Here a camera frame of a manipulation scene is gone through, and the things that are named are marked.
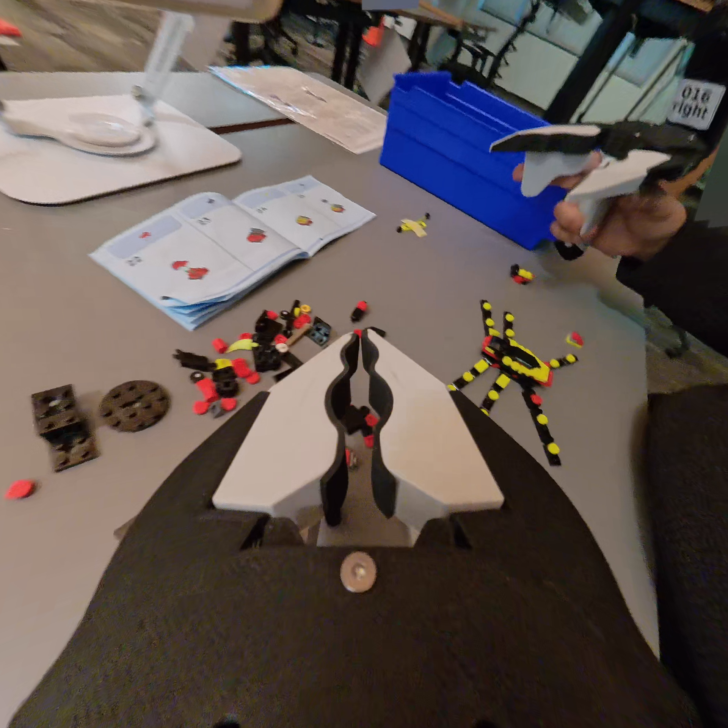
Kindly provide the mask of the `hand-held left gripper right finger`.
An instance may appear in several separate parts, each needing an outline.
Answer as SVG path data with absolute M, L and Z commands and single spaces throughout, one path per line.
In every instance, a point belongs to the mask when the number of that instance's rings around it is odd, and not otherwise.
M 374 330 L 362 332 L 362 364 L 377 418 L 370 482 L 380 512 L 420 531 L 500 509 L 505 497 L 446 385 Z

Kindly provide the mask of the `person's right forearm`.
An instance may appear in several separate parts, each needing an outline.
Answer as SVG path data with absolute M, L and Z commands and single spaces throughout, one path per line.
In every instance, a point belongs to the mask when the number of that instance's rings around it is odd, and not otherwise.
M 726 227 L 689 221 L 649 260 L 622 258 L 616 278 L 673 324 L 726 356 Z

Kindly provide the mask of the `black round lego plate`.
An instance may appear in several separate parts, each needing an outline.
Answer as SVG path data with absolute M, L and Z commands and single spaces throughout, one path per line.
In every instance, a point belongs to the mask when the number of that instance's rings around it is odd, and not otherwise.
M 110 389 L 98 406 L 102 424 L 124 433 L 147 430 L 169 412 L 170 395 L 166 388 L 148 380 L 132 380 Z

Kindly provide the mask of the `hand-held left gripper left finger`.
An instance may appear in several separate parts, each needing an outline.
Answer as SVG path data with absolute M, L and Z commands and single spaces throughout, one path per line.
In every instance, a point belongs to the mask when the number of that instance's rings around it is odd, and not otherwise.
M 343 420 L 358 361 L 359 335 L 349 333 L 271 387 L 212 497 L 216 509 L 298 527 L 341 523 L 349 483 Z

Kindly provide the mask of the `person's dark knitted sweater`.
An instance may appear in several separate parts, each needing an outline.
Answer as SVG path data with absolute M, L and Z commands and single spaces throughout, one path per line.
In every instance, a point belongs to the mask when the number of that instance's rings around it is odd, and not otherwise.
M 727 726 L 727 387 L 650 397 L 644 486 L 662 662 Z

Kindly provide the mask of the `clear plastic bag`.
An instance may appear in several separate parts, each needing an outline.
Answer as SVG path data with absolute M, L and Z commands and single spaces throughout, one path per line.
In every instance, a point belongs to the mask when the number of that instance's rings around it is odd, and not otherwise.
M 353 154 L 383 146 L 387 117 L 365 104 L 360 96 L 348 96 L 337 87 L 290 67 L 208 69 L 227 85 Z

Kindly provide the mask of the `black yellow lego spider model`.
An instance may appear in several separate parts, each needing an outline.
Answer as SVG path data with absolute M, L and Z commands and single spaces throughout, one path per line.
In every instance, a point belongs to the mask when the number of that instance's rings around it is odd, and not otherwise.
M 541 359 L 516 341 L 513 313 L 503 312 L 501 331 L 496 327 L 490 301 L 480 301 L 480 314 L 484 332 L 480 357 L 470 369 L 449 383 L 447 390 L 460 392 L 468 384 L 493 370 L 496 377 L 479 405 L 480 411 L 490 416 L 502 392 L 510 384 L 516 384 L 521 390 L 523 402 L 531 416 L 548 464 L 551 467 L 561 466 L 560 448 L 551 434 L 549 419 L 542 408 L 540 391 L 552 387 L 557 370 L 577 364 L 577 356 L 568 354 L 562 358 Z

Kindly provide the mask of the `lego instruction booklet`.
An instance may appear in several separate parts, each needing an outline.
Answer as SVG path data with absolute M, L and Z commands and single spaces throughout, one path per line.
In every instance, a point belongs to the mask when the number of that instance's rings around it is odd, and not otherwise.
M 186 331 L 287 265 L 312 258 L 376 214 L 313 176 L 229 198 L 188 196 L 89 254 Z

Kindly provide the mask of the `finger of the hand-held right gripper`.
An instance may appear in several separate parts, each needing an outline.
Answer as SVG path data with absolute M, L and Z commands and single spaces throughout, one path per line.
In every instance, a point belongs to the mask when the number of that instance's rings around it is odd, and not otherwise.
M 583 174 L 598 145 L 598 125 L 547 125 L 494 141 L 491 153 L 523 153 L 521 193 L 540 195 L 559 177 Z
M 670 155 L 659 151 L 631 151 L 623 160 L 607 158 L 587 174 L 566 196 L 584 218 L 580 237 L 588 237 L 600 225 L 614 200 L 636 193 L 649 172 L 664 165 Z

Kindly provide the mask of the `white metal stand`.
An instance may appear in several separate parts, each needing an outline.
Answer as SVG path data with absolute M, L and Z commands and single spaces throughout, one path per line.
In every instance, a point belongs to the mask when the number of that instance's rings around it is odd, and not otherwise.
M 143 80 L 126 95 L 2 100 L 2 194 L 57 206 L 238 164 L 241 151 L 161 100 L 192 9 L 216 2 L 149 2 L 163 11 Z

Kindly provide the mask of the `person's right hand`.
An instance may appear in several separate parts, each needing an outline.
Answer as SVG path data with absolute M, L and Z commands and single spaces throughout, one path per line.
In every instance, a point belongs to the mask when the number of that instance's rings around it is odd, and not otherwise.
M 585 245 L 609 258 L 650 260 L 687 222 L 687 211 L 672 194 L 672 183 L 662 180 L 641 194 L 613 202 L 601 223 L 581 234 L 584 215 L 572 202 L 555 206 L 551 234 L 568 245 Z

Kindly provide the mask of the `blue plastic bin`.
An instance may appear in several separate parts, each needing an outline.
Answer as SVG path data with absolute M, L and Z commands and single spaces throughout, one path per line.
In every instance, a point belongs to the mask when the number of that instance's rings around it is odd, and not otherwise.
M 548 123 L 446 71 L 394 82 L 381 165 L 526 250 L 551 242 L 553 210 L 566 191 L 524 197 L 513 179 L 524 155 L 490 152 L 499 139 Z

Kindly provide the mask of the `pile of lego pieces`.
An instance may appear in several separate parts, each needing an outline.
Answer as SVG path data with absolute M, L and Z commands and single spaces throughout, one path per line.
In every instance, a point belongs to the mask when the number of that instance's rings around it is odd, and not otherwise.
M 213 341 L 216 359 L 177 349 L 173 358 L 191 371 L 191 382 L 205 396 L 195 405 L 195 412 L 212 412 L 214 404 L 220 412 L 231 411 L 240 388 L 237 380 L 257 384 L 262 373 L 274 372 L 278 383 L 290 376 L 302 366 L 291 351 L 299 340 L 309 339 L 319 347 L 328 345 L 333 339 L 332 327 L 321 317 L 313 317 L 311 311 L 299 301 L 288 312 L 263 311 L 254 332 L 242 333 L 232 344 L 223 339 Z

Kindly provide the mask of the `black lego brick stack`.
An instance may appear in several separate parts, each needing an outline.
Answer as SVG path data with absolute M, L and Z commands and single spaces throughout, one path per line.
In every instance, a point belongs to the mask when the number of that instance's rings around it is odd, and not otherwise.
M 31 408 L 35 432 L 48 446 L 54 473 L 100 456 L 93 429 L 71 384 L 33 393 Z

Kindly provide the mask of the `black office chair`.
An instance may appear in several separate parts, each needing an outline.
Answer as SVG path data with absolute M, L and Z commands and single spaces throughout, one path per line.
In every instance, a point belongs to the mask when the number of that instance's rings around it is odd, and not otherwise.
M 515 50 L 515 42 L 523 36 L 535 17 L 535 13 L 529 13 L 521 18 L 496 52 L 486 47 L 493 28 L 463 23 L 459 31 L 449 32 L 456 44 L 439 70 L 450 73 L 451 79 L 459 85 L 468 82 L 481 89 L 493 90 L 496 81 L 501 78 L 501 67 L 507 66 L 507 56 Z

